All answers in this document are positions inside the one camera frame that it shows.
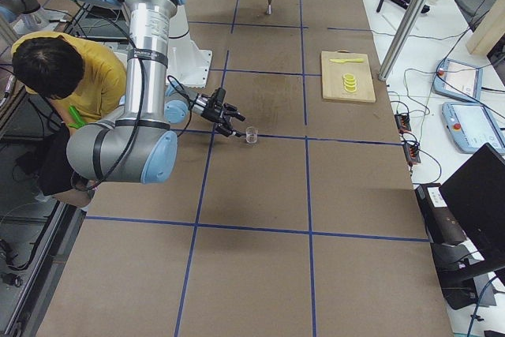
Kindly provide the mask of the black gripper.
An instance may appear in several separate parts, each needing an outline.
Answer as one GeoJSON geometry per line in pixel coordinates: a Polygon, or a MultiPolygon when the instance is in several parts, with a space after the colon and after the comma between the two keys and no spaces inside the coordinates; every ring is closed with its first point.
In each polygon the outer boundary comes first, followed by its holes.
{"type": "Polygon", "coordinates": [[[237,112],[237,108],[224,101],[221,108],[213,108],[210,103],[211,95],[200,94],[199,102],[203,107],[200,115],[206,120],[215,123],[215,130],[225,137],[244,138],[245,133],[234,129],[231,118],[236,118],[240,122],[245,120],[245,116],[237,112]]]}

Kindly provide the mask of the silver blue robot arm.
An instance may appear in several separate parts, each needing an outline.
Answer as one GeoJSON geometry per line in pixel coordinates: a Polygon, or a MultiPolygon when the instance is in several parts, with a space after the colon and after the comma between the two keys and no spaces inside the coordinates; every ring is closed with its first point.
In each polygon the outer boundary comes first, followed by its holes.
{"type": "Polygon", "coordinates": [[[185,0],[80,0],[129,15],[125,102],[69,139],[67,158],[81,177],[98,182],[164,182],[173,170],[178,136],[171,124],[196,113],[225,137],[240,136],[232,118],[244,120],[225,102],[225,90],[199,94],[168,73],[170,20],[185,0]]]}

